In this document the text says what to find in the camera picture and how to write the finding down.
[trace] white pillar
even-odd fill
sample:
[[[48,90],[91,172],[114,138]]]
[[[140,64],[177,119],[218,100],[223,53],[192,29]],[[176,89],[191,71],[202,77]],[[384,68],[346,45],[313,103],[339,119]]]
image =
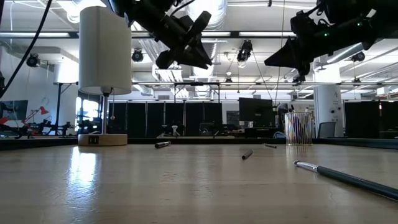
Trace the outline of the white pillar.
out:
[[[339,83],[341,81],[340,67],[337,64],[324,66],[321,70],[315,70],[313,78],[315,82]],[[317,133],[320,123],[335,122],[335,137],[343,137],[343,104],[340,86],[315,87],[314,101]]]

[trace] wooden lamp base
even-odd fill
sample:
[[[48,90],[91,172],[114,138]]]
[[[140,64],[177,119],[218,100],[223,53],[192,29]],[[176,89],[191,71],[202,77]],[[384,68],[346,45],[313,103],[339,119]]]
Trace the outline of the wooden lamp base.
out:
[[[79,134],[79,146],[125,146],[127,134]]]

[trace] computer monitor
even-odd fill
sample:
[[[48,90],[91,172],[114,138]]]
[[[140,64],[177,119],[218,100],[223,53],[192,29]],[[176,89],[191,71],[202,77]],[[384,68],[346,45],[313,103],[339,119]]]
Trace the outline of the computer monitor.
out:
[[[239,98],[239,120],[253,121],[254,127],[275,127],[272,100]]]

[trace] white lamp shade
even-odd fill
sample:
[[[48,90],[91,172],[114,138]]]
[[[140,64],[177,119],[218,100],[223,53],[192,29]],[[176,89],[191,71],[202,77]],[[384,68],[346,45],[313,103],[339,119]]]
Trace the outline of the white lamp shade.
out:
[[[131,30],[124,19],[104,7],[88,7],[80,12],[79,32],[79,90],[131,93]]]

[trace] table surface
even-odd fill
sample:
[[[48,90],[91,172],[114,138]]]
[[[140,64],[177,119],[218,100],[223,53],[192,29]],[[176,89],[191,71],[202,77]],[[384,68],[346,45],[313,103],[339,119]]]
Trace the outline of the table surface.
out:
[[[395,150],[24,149],[0,152],[1,223],[397,223],[397,202],[296,168],[297,159],[398,188]]]

